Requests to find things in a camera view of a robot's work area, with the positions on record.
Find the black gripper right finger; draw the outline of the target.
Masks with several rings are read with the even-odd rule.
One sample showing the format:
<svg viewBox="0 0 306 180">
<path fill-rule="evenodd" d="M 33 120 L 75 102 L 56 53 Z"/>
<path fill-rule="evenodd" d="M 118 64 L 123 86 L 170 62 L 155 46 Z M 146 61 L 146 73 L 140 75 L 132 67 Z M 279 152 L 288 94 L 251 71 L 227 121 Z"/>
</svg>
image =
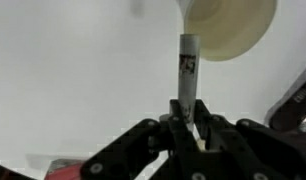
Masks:
<svg viewBox="0 0 306 180">
<path fill-rule="evenodd" d="M 235 124 L 212 114 L 202 100 L 195 104 L 198 133 L 206 151 L 218 150 L 235 167 L 237 180 L 306 180 L 306 135 L 283 133 L 251 119 Z"/>
</svg>

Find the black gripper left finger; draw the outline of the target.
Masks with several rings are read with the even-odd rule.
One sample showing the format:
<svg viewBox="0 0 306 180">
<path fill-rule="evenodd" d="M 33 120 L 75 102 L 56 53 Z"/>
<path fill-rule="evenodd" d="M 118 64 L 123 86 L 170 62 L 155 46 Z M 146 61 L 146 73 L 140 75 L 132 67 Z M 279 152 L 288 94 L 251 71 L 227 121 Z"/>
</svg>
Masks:
<svg viewBox="0 0 306 180">
<path fill-rule="evenodd" d="M 135 180 L 163 151 L 169 157 L 149 180 L 190 178 L 189 162 L 200 150 L 176 99 L 170 110 L 167 120 L 144 119 L 93 155 L 80 169 L 81 180 Z"/>
</svg>

